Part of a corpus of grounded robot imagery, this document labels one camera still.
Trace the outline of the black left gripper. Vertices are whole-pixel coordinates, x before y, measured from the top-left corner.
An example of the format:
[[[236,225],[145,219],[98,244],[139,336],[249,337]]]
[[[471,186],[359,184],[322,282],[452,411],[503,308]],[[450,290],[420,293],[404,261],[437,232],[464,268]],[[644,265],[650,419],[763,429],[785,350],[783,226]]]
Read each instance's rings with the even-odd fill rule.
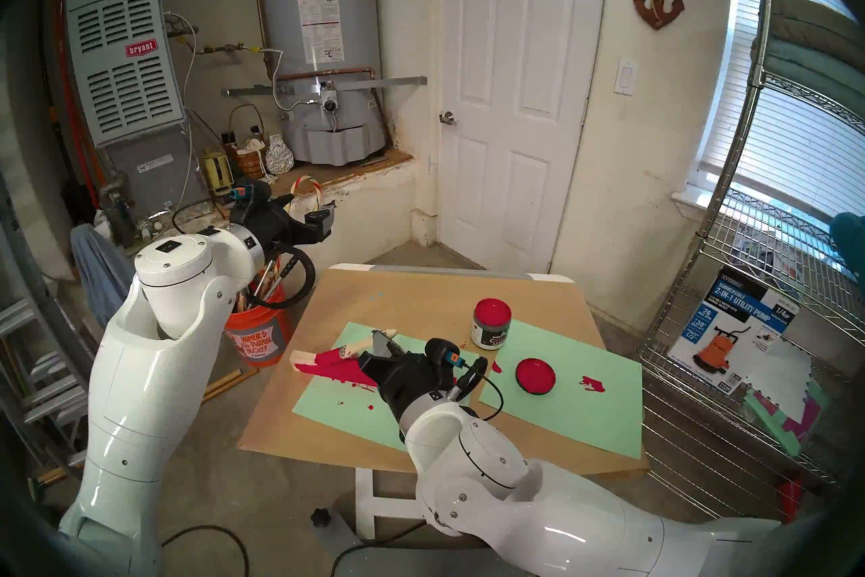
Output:
[[[321,243],[331,233],[336,203],[326,203],[316,213],[304,215],[304,224],[295,220],[285,210],[294,200],[293,194],[266,198],[264,194],[249,194],[247,197],[247,230],[253,234],[262,259],[257,264],[265,265],[273,260],[277,252],[286,253],[290,246],[305,246]]]

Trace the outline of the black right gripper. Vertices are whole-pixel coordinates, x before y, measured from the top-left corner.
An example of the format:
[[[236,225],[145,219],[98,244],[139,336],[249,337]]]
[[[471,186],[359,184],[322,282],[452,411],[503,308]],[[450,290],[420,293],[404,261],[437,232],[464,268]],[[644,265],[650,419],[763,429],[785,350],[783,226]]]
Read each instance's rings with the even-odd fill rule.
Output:
[[[378,393],[398,424],[408,408],[421,398],[444,399],[457,386],[451,355],[461,357],[450,341],[427,341],[423,353],[407,352],[394,338],[398,330],[372,334],[371,353],[358,358],[361,372],[374,381]]]

